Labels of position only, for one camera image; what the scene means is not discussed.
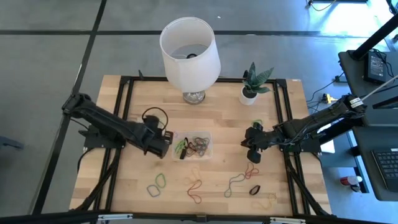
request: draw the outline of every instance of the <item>plant leaf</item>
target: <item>plant leaf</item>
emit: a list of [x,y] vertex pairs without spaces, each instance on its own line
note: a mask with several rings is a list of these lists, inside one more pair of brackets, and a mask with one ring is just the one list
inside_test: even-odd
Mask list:
[[255,93],[255,91],[254,91],[254,90],[252,90],[252,89],[248,89],[247,87],[246,87],[246,91],[247,91],[247,93]]
[[266,92],[270,91],[270,89],[268,89],[268,87],[259,87],[259,88],[256,88],[254,91],[256,93],[266,93]]
[[246,87],[247,90],[251,90],[251,85],[249,84],[248,81],[243,80],[242,82],[243,82],[243,85]]
[[247,70],[245,70],[244,73],[243,73],[243,78],[247,79],[248,78],[248,73],[249,72]]
[[274,68],[271,68],[271,69],[269,69],[267,71],[261,72],[256,77],[256,81],[253,82],[253,85],[258,86],[258,85],[264,84],[267,81],[267,79],[271,76],[273,70],[274,70]]
[[254,64],[254,62],[252,62],[249,69],[248,80],[250,83],[252,83],[255,78],[256,78],[256,65]]

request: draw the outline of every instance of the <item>green rubber band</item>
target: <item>green rubber band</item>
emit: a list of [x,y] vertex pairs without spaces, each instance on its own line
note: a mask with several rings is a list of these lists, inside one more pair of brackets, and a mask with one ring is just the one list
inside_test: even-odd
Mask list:
[[175,147],[175,149],[174,149],[174,152],[176,153],[176,154],[179,154],[181,151],[182,151],[182,149],[185,147],[185,141],[184,141],[184,139],[183,140],[181,140],[178,144],[177,144],[177,146]]
[[[160,186],[159,183],[157,182],[157,179],[158,179],[160,176],[163,177],[163,182],[164,182],[164,185],[163,185],[163,186]],[[160,187],[160,188],[165,188],[165,187],[166,187],[166,178],[164,177],[164,174],[163,174],[163,173],[157,174],[157,176],[156,176],[156,178],[155,178],[155,184],[156,184],[158,187]]]
[[262,125],[262,120],[261,119],[255,119],[251,124],[254,124],[254,123],[260,123],[261,125]]

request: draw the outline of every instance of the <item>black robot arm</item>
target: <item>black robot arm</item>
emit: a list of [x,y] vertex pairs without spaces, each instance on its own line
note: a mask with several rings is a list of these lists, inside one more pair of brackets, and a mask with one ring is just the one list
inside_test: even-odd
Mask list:
[[96,127],[102,136],[111,141],[127,141],[137,148],[163,158],[172,143],[172,133],[158,128],[159,119],[147,115],[144,123],[125,121],[96,106],[86,94],[76,94],[62,106],[65,114],[72,118],[83,118]]
[[265,150],[274,145],[297,144],[305,140],[310,133],[340,118],[357,119],[363,116],[366,105],[351,95],[343,95],[335,104],[302,119],[292,119],[275,125],[273,131],[262,131],[259,123],[246,130],[245,140],[241,145],[248,147],[248,159],[259,163],[261,155],[258,150]]

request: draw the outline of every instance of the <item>wooden table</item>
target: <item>wooden table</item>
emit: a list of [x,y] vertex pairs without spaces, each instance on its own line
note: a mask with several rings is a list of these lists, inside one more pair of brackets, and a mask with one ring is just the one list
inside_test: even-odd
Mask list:
[[[113,112],[118,92],[120,76],[106,75],[99,91],[97,105]],[[308,116],[308,110],[300,80],[287,80],[290,104],[294,118]],[[134,82],[132,101],[128,120],[136,121],[151,106],[164,109],[169,116],[169,131],[210,131],[213,136],[213,158],[202,162],[175,162],[171,150],[163,158],[143,152],[128,145],[122,150],[117,181],[111,210],[114,212],[139,213],[178,213],[212,215],[292,215],[289,189],[283,155],[277,146],[262,153],[260,164],[255,167],[259,174],[243,182],[233,183],[232,196],[224,197],[229,179],[244,173],[248,165],[247,148],[239,144],[244,139],[245,130],[255,119],[263,121],[264,130],[271,130],[277,124],[274,95],[261,94],[251,106],[244,106],[238,96],[242,83],[215,83],[206,91],[206,99],[200,105],[184,103],[182,94],[169,82]],[[282,111],[286,119],[285,106],[280,90]],[[121,104],[120,117],[123,111]],[[95,149],[82,160],[76,180],[70,208],[79,206],[98,181],[104,149]],[[313,155],[301,155],[305,183],[318,203],[327,212],[331,212],[321,165]],[[192,193],[200,195],[201,204],[195,204],[187,195],[191,185],[187,179],[194,179],[192,169],[199,169],[202,186]],[[163,173],[167,186],[161,189],[161,195],[152,198],[147,186],[155,184],[157,174]],[[249,190],[260,185],[261,190],[255,196]],[[105,186],[101,208],[104,208],[108,187]],[[295,188],[298,209],[303,212],[298,187]],[[270,194],[277,200],[270,207]]]

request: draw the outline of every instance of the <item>red rubber band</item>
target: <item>red rubber band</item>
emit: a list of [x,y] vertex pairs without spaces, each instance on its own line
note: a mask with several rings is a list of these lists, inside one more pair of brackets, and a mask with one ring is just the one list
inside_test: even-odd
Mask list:
[[200,203],[201,203],[201,197],[200,197],[199,195],[190,194],[189,191],[198,189],[200,186],[201,186],[201,180],[197,180],[197,181],[195,181],[195,182],[193,183],[192,187],[190,187],[190,188],[187,190],[187,194],[189,195],[189,197],[191,197],[191,198],[193,199],[193,201],[194,201],[195,203],[197,203],[197,204],[200,204]]
[[248,180],[251,178],[252,175],[260,173],[259,169],[254,168],[254,164],[252,162],[248,162],[248,168],[246,169],[246,172],[244,173],[244,177]]

